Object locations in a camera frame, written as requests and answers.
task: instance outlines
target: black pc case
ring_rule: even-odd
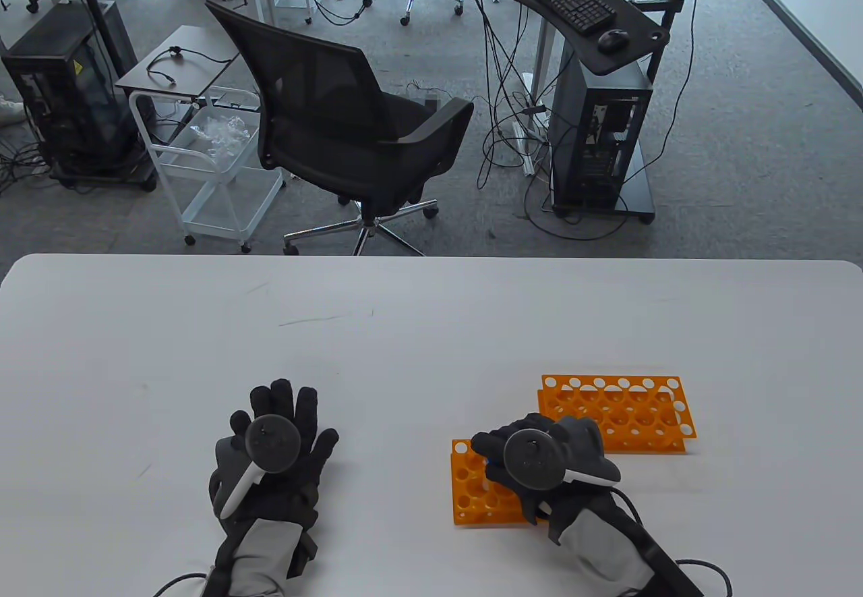
[[[548,131],[553,208],[614,208],[653,85],[637,61],[596,76],[569,44],[561,64]]]
[[[138,60],[117,4],[100,5],[129,70]],[[123,74],[114,70],[85,5],[53,6],[9,49],[3,64],[21,92],[54,178],[116,177],[129,169],[138,128],[125,92],[114,87]],[[143,116],[151,116],[152,109],[147,101]]]

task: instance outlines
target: plastic bag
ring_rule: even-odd
[[[191,130],[198,138],[210,143],[207,155],[220,168],[231,165],[240,152],[243,152],[243,147],[246,147],[251,137],[240,116],[207,116],[202,125],[192,125]]]

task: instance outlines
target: chair caster wheel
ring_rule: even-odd
[[[156,173],[149,175],[146,180],[141,183],[141,190],[144,192],[153,192],[159,184],[159,179],[156,178]]]

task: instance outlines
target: shoe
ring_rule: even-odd
[[[0,127],[24,122],[25,118],[24,103],[13,103],[0,96]]]

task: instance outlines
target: wall baseboard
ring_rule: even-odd
[[[807,51],[819,61],[821,66],[833,76],[833,79],[839,83],[839,87],[845,89],[845,92],[857,104],[860,109],[863,109],[863,85],[857,81],[848,70],[828,51],[818,39],[807,29],[806,26],[800,23],[800,20],[785,7],[785,4],[780,0],[761,0],[767,4],[768,8],[779,17],[779,20],[792,32]]]

